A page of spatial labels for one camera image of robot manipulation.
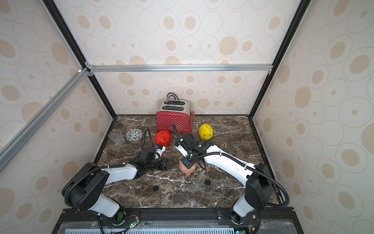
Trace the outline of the pink piggy bank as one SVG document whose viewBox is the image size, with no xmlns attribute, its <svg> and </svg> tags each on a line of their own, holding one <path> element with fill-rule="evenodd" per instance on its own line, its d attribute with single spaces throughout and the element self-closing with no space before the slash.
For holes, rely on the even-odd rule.
<svg viewBox="0 0 374 234">
<path fill-rule="evenodd" d="M 191 168 L 187 168 L 181 161 L 182 157 L 180 158 L 179 160 L 179 168 L 181 170 L 182 173 L 186 174 L 186 175 L 190 175 L 192 174 L 195 170 L 196 170 L 196 165 L 193 165 Z"/>
</svg>

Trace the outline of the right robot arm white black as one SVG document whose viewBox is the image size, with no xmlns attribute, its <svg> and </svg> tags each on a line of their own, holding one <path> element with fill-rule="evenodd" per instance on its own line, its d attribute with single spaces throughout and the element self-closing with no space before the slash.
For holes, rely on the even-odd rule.
<svg viewBox="0 0 374 234">
<path fill-rule="evenodd" d="M 234 224 L 242 224 L 248 213 L 263 211 L 267 205 L 289 205 L 287 191 L 271 176 L 265 164 L 255 165 L 240 160 L 208 140 L 198 142 L 191 134 L 179 137 L 174 145 L 182 154 L 180 162 L 186 168 L 190 169 L 199 161 L 204 161 L 222 169 L 243 184 L 244 195 L 235 202 L 229 215 Z"/>
</svg>

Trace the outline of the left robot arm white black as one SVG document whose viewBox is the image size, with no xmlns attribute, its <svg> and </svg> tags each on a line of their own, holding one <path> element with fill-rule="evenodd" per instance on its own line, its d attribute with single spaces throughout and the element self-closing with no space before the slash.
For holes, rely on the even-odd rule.
<svg viewBox="0 0 374 234">
<path fill-rule="evenodd" d="M 161 144 L 143 148 L 133 161 L 123 165 L 85 164 L 63 188 L 61 194 L 65 204 L 79 211 L 99 213 L 112 218 L 115 223 L 121 223 L 125 211 L 119 203 L 102 195 L 104 187 L 123 180 L 138 179 L 149 171 L 167 170 L 168 160 L 162 158 L 165 150 L 166 147 Z"/>
</svg>

